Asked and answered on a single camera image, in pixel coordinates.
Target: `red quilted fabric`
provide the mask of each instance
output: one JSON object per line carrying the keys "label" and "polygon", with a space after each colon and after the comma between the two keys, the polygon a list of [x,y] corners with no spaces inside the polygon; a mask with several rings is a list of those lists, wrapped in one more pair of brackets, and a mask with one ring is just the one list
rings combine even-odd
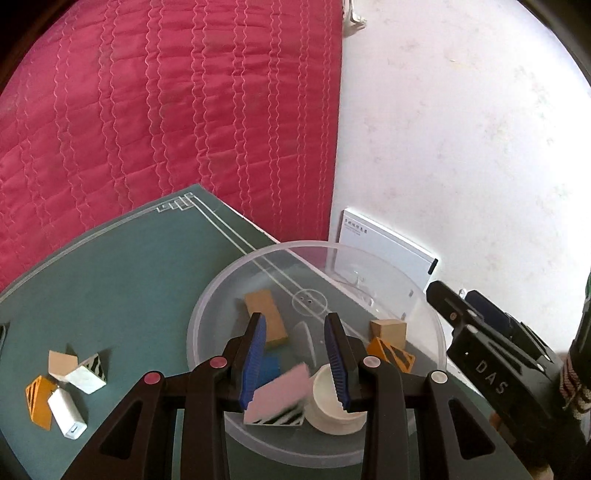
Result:
{"label": "red quilted fabric", "polygon": [[0,287],[200,183],[279,240],[325,239],[340,0],[80,0],[0,97]]}

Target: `transparent plastic bowl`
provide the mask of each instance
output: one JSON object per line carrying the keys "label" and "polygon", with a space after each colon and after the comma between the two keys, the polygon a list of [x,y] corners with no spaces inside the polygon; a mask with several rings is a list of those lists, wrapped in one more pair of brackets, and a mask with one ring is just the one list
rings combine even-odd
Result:
{"label": "transparent plastic bowl", "polygon": [[[197,302],[187,332],[192,369],[220,355],[226,342],[242,335],[249,320],[243,297],[267,288],[288,333],[304,321],[311,334],[316,366],[328,363],[323,323],[337,312],[348,335],[371,339],[369,322],[398,318],[407,322],[406,350],[417,356],[413,374],[445,369],[443,330],[425,295],[406,275],[367,252],[320,241],[289,242],[254,251],[224,269]],[[300,363],[291,343],[276,349],[282,371]],[[415,430],[408,411],[409,431]],[[301,427],[246,426],[242,415],[226,414],[226,432],[267,458],[308,468],[336,468],[363,459],[365,427],[354,434],[331,436],[307,422]]]}

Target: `orange striped block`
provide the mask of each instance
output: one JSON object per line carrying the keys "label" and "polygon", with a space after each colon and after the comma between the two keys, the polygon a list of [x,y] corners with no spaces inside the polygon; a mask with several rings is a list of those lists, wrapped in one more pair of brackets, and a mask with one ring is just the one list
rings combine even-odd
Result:
{"label": "orange striped block", "polygon": [[381,338],[374,338],[367,347],[368,354],[378,357],[389,364],[396,365],[402,372],[409,374],[413,369],[415,356],[400,348],[390,345]]}
{"label": "orange striped block", "polygon": [[51,410],[47,400],[56,389],[55,383],[42,376],[37,377],[25,389],[31,421],[42,429],[51,428]]}

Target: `white charger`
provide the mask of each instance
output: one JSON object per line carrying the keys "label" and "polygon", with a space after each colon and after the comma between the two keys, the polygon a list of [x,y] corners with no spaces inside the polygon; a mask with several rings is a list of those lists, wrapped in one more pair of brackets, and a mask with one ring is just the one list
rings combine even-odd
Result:
{"label": "white charger", "polygon": [[55,390],[47,403],[64,437],[76,440],[86,430],[88,425],[82,420],[72,396],[66,390]]}

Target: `table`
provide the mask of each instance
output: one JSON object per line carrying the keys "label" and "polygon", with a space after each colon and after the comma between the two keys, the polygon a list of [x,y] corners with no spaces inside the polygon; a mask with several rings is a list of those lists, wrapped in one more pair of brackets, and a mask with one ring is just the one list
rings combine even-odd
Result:
{"label": "table", "polygon": [[[209,282],[252,250],[244,240],[254,248],[274,242],[194,186],[84,234],[0,296],[0,319],[11,322],[0,357],[0,430],[31,479],[58,480],[143,373],[188,370],[191,311]],[[77,441],[64,439],[55,423],[46,432],[28,417],[24,389],[46,374],[49,349],[75,353],[80,360],[99,352],[105,367],[106,388],[84,395],[66,387],[89,426]],[[473,398],[486,409],[481,398]],[[312,480],[361,474],[360,465],[337,470],[283,465],[231,438],[228,452],[233,480],[297,478],[304,471]]]}

